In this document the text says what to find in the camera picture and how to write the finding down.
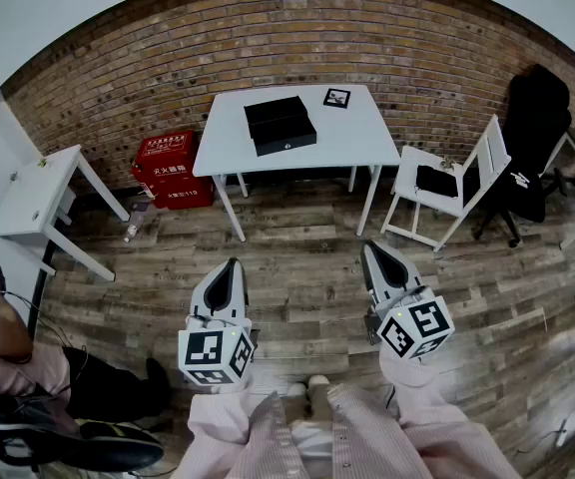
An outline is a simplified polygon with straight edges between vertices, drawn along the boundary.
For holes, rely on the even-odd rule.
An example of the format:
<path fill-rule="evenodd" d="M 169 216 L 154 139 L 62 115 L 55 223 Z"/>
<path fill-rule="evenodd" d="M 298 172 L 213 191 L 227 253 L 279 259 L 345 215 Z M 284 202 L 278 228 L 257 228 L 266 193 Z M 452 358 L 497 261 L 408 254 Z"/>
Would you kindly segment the person's right forearm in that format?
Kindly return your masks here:
<path fill-rule="evenodd" d="M 398 424 L 433 479 L 521 479 L 485 426 L 443 398 L 435 369 L 384 346 L 379 364 L 395 388 Z"/>

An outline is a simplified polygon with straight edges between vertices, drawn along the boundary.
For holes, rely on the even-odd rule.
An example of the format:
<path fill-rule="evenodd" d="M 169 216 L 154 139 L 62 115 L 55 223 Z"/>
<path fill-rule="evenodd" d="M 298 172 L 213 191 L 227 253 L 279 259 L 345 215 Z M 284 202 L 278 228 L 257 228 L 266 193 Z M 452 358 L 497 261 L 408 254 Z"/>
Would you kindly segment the person's khaki trousers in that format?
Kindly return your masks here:
<path fill-rule="evenodd" d="M 332 409 L 327 399 L 328 386 L 318 385 L 305 391 L 287 394 L 282 398 L 287 424 L 297 421 L 331 422 Z"/>

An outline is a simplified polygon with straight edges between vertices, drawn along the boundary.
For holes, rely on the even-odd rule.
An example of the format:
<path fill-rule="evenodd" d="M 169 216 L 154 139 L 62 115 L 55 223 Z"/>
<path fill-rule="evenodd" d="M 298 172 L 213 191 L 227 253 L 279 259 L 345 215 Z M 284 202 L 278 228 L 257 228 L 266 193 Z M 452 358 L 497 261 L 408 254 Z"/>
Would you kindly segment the black stool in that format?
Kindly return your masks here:
<path fill-rule="evenodd" d="M 0 462 L 37 467 L 52 462 L 94 472 L 133 472 L 164 456 L 147 432 L 107 422 L 77 423 L 49 395 L 0 394 Z"/>

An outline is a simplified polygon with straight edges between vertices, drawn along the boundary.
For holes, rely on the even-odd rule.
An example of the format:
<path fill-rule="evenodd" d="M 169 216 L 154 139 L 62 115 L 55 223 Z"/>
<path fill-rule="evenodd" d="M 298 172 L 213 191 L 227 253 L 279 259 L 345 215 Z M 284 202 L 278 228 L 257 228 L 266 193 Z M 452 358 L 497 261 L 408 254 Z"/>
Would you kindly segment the black office chair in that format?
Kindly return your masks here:
<path fill-rule="evenodd" d="M 519 216 L 541 224 L 545 220 L 545 201 L 552 193 L 566 193 L 559 170 L 543 185 L 542 174 L 559 140 L 567 132 L 572 118 L 567 85 L 551 71 L 536 64 L 526 73 L 513 77 L 509 87 L 507 115 L 502 127 L 510 164 L 483 197 L 486 215 L 473 232 L 478 240 L 492 219 L 500 215 L 512 238 L 511 247 L 521 242 L 512 219 Z"/>

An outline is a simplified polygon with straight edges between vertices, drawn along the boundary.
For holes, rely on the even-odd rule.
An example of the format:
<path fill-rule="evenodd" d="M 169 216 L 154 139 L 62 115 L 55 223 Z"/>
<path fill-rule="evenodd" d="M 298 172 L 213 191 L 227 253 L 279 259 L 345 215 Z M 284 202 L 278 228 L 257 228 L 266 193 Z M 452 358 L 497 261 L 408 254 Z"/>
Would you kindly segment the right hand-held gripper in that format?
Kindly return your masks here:
<path fill-rule="evenodd" d="M 399 358 L 420 358 L 436 351 L 455 330 L 441 295 L 421 286 L 416 266 L 385 242 L 367 240 L 360 261 L 368 293 L 376 306 L 365 317 L 371 344 Z"/>

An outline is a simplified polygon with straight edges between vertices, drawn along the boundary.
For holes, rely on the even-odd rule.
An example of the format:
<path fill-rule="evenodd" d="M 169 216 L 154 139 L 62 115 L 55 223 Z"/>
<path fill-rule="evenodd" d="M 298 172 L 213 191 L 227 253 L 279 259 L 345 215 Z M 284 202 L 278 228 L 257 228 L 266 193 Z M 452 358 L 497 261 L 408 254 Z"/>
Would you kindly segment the black picture frame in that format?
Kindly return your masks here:
<path fill-rule="evenodd" d="M 351 91 L 329 88 L 323 98 L 323 104 L 328 107 L 346 109 L 348 107 Z"/>

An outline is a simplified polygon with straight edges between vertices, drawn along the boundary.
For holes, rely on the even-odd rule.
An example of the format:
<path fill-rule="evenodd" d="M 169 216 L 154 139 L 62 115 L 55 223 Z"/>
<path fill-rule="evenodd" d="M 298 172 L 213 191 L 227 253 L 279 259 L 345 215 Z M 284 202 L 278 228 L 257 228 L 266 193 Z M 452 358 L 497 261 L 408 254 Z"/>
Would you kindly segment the red fire equipment box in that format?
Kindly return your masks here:
<path fill-rule="evenodd" d="M 131 172 L 156 208 L 177 211 L 213 204 L 213 182 L 193 175 L 197 151 L 192 130 L 142 142 Z"/>

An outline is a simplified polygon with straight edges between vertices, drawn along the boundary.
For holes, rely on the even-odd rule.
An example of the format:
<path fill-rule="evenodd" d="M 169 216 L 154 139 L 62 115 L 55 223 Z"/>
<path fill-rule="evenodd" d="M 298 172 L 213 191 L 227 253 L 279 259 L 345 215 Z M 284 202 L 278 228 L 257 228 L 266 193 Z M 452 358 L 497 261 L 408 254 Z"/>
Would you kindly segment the person's left forearm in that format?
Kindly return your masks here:
<path fill-rule="evenodd" d="M 286 479 L 277 432 L 285 413 L 276 394 L 257 403 L 247 388 L 198 394 L 188 426 L 194 441 L 173 479 Z"/>

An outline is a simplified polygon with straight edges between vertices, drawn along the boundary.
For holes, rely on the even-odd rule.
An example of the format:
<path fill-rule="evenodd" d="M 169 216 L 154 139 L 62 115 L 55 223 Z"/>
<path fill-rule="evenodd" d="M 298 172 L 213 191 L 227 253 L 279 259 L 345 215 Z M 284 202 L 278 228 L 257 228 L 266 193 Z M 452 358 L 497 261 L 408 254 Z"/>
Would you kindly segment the black cloth pouch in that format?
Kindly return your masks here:
<path fill-rule="evenodd" d="M 415 188 L 447 198 L 458 197 L 457 177 L 432 166 L 420 165 L 416 169 Z"/>

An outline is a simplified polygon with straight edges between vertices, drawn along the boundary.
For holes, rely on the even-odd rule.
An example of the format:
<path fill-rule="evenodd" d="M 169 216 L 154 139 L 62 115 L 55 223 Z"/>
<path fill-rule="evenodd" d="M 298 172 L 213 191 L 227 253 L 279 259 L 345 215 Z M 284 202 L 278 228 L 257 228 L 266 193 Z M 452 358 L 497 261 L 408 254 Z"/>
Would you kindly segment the person's pink striped shirt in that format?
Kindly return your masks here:
<path fill-rule="evenodd" d="M 247 412 L 247 392 L 228 394 L 220 416 L 229 426 L 214 433 L 209 456 L 222 479 L 433 479 L 419 454 L 431 430 L 407 434 L 368 392 L 349 384 L 322 396 L 331 409 L 323 427 L 326 457 L 303 457 L 292 436 L 283 401 L 269 395 Z"/>

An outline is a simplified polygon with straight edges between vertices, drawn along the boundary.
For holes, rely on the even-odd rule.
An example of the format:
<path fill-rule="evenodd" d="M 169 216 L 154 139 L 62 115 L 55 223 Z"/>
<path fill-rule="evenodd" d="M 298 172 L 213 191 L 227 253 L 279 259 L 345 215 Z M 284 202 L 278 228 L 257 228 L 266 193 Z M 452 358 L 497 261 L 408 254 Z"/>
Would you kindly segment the white wooden chair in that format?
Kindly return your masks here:
<path fill-rule="evenodd" d="M 420 165 L 432 166 L 442 170 L 442 158 L 412 146 L 402 149 L 398 172 L 392 187 L 393 199 L 380 231 L 391 232 L 407 239 L 430 245 L 440 250 L 463 223 L 471 210 L 492 188 L 503 171 L 508 167 L 511 157 L 506 151 L 504 139 L 497 116 L 492 116 L 467 157 L 464 164 L 453 171 L 445 171 L 457 177 L 458 197 L 447 198 L 415 188 L 416 169 Z M 414 203 L 412 227 L 409 230 L 391 223 L 393 213 L 401 200 Z M 427 207 L 454 218 L 454 222 L 439 240 L 421 235 L 417 231 L 419 211 Z"/>

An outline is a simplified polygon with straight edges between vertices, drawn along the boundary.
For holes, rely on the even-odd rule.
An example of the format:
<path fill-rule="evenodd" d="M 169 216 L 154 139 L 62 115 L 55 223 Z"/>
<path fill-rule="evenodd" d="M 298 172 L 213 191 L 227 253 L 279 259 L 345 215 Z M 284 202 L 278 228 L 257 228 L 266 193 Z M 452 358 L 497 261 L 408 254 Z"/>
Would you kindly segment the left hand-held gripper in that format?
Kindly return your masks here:
<path fill-rule="evenodd" d="M 249 319 L 213 319 L 227 308 L 245 317 L 249 304 L 246 274 L 237 258 L 213 268 L 195 287 L 191 315 L 178 333 L 178 368 L 198 386 L 235 386 L 245 382 L 256 349 Z"/>

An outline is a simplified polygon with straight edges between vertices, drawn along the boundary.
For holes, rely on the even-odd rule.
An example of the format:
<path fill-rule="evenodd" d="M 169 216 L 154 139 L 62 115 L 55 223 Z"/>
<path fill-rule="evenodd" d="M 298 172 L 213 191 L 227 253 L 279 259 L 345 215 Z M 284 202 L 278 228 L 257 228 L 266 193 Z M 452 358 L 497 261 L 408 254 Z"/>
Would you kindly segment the white side table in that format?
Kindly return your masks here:
<path fill-rule="evenodd" d="M 130 215 L 84 158 L 79 145 L 45 158 L 46 167 L 39 168 L 39 161 L 31 162 L 23 166 L 10 183 L 0 206 L 0 238 L 14 241 L 19 236 L 41 234 L 88 270 L 106 281 L 113 281 L 115 274 L 67 239 L 55 228 L 54 220 L 66 225 L 71 222 L 60 209 L 60 202 L 77 170 L 122 222 Z"/>

